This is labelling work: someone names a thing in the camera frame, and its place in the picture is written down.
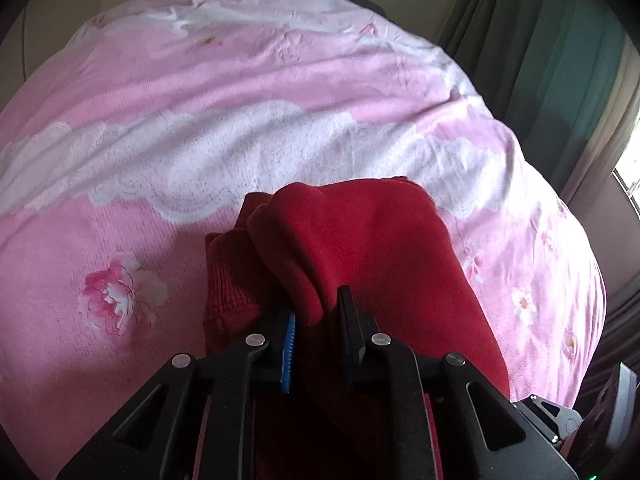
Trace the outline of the red Mickey Mouse sweatshirt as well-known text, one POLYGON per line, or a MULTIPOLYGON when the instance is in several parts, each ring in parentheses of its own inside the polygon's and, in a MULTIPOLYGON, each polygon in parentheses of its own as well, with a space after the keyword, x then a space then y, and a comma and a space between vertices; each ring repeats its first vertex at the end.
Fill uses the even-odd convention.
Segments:
POLYGON ((501 392, 496 337, 434 202, 405 178, 293 183, 244 198, 234 227, 206 236, 205 350, 238 344, 265 314, 318 325, 348 286, 356 307, 424 356, 458 352, 501 392))

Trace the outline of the pink floral duvet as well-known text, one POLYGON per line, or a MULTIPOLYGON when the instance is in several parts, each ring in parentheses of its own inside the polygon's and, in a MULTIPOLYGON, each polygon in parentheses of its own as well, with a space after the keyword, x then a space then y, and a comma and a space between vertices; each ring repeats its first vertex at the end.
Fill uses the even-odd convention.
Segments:
POLYGON ((1 423, 52 479, 172 354, 244 196, 407 177, 434 200, 512 400, 570 406, 605 290, 588 237, 463 70, 348 0, 131 0, 1 114, 1 423))

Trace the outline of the green curtain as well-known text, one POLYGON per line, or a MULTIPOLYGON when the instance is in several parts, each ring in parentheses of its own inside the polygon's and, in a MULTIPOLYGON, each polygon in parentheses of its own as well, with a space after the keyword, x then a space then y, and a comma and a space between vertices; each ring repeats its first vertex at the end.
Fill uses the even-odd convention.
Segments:
POLYGON ((439 43, 561 192, 603 116, 625 40, 605 0, 457 0, 439 43))

